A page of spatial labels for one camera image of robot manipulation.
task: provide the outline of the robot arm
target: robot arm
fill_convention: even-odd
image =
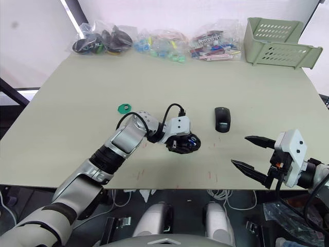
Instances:
[[[274,153],[270,159],[271,165],[267,175],[256,171],[254,167],[246,163],[232,160],[236,168],[244,175],[260,182],[268,189],[271,188],[273,180],[278,179],[276,187],[278,200],[293,210],[297,215],[304,218],[311,228],[329,236],[328,232],[309,221],[307,217],[308,206],[315,196],[320,198],[329,207],[329,165],[325,165],[314,158],[310,158],[307,161],[304,160],[307,145],[299,130],[281,132],[277,140],[259,136],[247,136],[245,138],[257,146],[274,149]],[[309,193],[311,193],[304,207],[303,214],[280,198],[280,187],[282,183],[290,188],[298,185],[308,189]]]
[[[166,144],[169,151],[177,153],[191,153],[201,145],[199,138],[191,133],[190,120],[182,108],[178,117],[167,122],[164,118],[163,123],[145,111],[129,115],[132,116],[126,124],[120,127],[121,119],[116,132],[104,145],[58,187],[50,205],[37,209],[0,237],[1,246],[65,245],[73,223],[93,213],[104,193],[102,185],[111,180],[145,136],[150,142]]]

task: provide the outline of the white wall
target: white wall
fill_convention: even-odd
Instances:
[[[329,0],[319,5],[299,43],[323,47],[314,68],[304,71],[320,94],[329,95]]]
[[[95,20],[154,30],[173,28],[192,36],[218,19],[248,17],[306,22],[317,0],[79,0],[88,21]]]
[[[40,87],[75,34],[59,0],[1,0],[1,78],[14,88]]]

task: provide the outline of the clear plastic bag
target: clear plastic bag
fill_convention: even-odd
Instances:
[[[219,20],[203,26],[189,42],[191,57],[204,61],[239,60],[239,27],[238,20]]]
[[[127,32],[137,33],[137,28],[105,24],[96,21],[92,26],[87,23],[80,25],[81,32],[77,34],[72,50],[78,54],[103,54],[105,52],[118,55],[130,49],[133,40]]]
[[[265,220],[275,220],[294,237],[312,244],[324,247],[324,235],[309,228],[305,221],[280,202],[264,203]],[[308,217],[322,227],[322,218],[317,210],[311,206]]]
[[[156,30],[151,34],[144,30],[138,35],[134,48],[152,57],[185,63],[188,40],[182,33],[174,30]]]

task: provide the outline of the table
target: table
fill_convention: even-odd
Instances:
[[[113,134],[119,105],[162,120],[174,102],[185,108],[201,148],[180,155],[143,140],[105,188],[265,189],[230,160],[267,173],[272,150],[244,137],[276,139],[294,128],[308,145],[306,158],[329,163],[329,112],[301,69],[244,61],[179,64],[129,51],[71,55],[61,63],[1,140],[0,183],[57,187]],[[215,131],[215,107],[230,109],[228,133]]]

